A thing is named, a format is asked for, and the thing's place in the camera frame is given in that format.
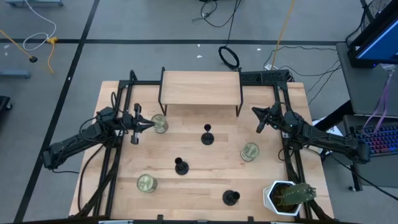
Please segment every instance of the potted plant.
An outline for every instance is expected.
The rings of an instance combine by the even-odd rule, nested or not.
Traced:
[[[301,204],[313,200],[315,188],[306,183],[277,180],[262,191],[264,206],[278,215],[296,216]]]

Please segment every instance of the white pot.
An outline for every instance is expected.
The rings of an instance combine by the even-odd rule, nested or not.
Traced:
[[[284,180],[276,180],[274,181],[274,183],[272,185],[270,185],[269,187],[265,188],[264,190],[262,190],[262,201],[264,203],[264,206],[267,207],[269,210],[275,212],[278,215],[290,215],[290,216],[296,216],[301,208],[301,204],[298,205],[298,207],[296,208],[296,210],[294,210],[292,213],[287,213],[287,212],[279,212],[276,209],[276,206],[274,205],[274,203],[271,200],[271,192],[272,189],[274,189],[274,186],[276,184],[279,183],[285,183],[285,184],[292,184],[295,185],[293,182],[291,181],[284,181]]]

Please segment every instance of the yellow cable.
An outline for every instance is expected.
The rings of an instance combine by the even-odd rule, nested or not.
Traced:
[[[22,47],[20,47],[11,37],[9,37],[3,30],[0,30],[0,33],[2,33],[7,39],[9,39],[15,46],[19,48],[22,52],[24,52],[29,58],[33,58],[28,52],[26,52]]]
[[[52,45],[52,50],[51,50],[51,54],[49,56],[49,59],[47,60],[47,65],[50,68],[51,74],[54,74],[54,71],[52,70],[51,64],[50,64],[50,60],[52,58],[52,54],[54,53],[55,50],[55,42],[58,40],[58,38],[56,37],[51,37],[47,39],[47,42],[50,43]]]
[[[280,42],[280,40],[282,39],[282,36],[283,36],[283,34],[284,34],[284,32],[285,32],[286,25],[287,25],[287,21],[289,21],[290,14],[291,14],[292,11],[293,11],[294,2],[295,2],[295,0],[292,0],[292,3],[290,4],[289,12],[287,13],[287,17],[286,17],[284,26],[283,26],[283,28],[282,28],[280,34],[279,34],[279,39],[278,39],[278,42],[276,43],[276,49],[275,49],[275,53],[274,53],[274,58],[272,59],[271,70],[274,69],[276,54],[277,54],[277,52],[278,52],[278,47],[279,47],[279,42]]]

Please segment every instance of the succulent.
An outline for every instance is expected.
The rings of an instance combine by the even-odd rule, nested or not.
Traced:
[[[306,183],[299,183],[281,190],[282,196],[280,198],[281,205],[298,205],[309,200],[313,200],[317,196],[315,188]]]

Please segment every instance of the wooden tabletop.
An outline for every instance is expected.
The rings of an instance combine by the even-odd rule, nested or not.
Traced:
[[[96,111],[111,106],[110,96],[117,86],[118,82],[102,83]],[[288,87],[293,110],[311,123],[303,84],[288,83]],[[142,115],[151,119],[162,113],[157,102],[158,94],[158,85],[135,85],[130,108],[134,103],[140,103]],[[267,127],[257,134],[259,122],[251,111],[252,106],[272,106],[275,103],[273,89],[244,86],[243,95],[244,104],[238,118],[234,106],[174,105],[167,112],[169,130],[166,133],[157,134],[148,129],[139,135],[139,145],[130,143],[132,133],[129,133],[123,142],[111,218],[155,220],[161,214],[165,220],[246,221],[248,216],[253,216],[255,221],[292,221],[292,217],[276,215],[262,204],[262,190],[275,180],[287,179],[285,164],[277,156],[282,147],[280,132]],[[200,141],[207,123],[211,124],[215,136],[210,146]],[[239,154],[247,142],[255,142],[260,148],[258,157],[252,162],[244,162]],[[97,148],[99,146],[85,151],[82,167]],[[319,156],[305,150],[300,152],[306,181],[317,188],[316,201],[333,217]],[[98,186],[103,157],[104,150],[86,169],[82,206]],[[180,176],[175,172],[176,157],[189,164],[187,175]],[[142,174],[157,179],[155,192],[146,194],[137,189],[137,178]],[[78,184],[70,214],[78,211]],[[222,195],[226,190],[241,194],[236,205],[223,203]],[[107,196],[108,190],[105,190],[100,214],[104,213]]]
[[[160,101],[165,105],[239,105],[239,72],[165,71]]]

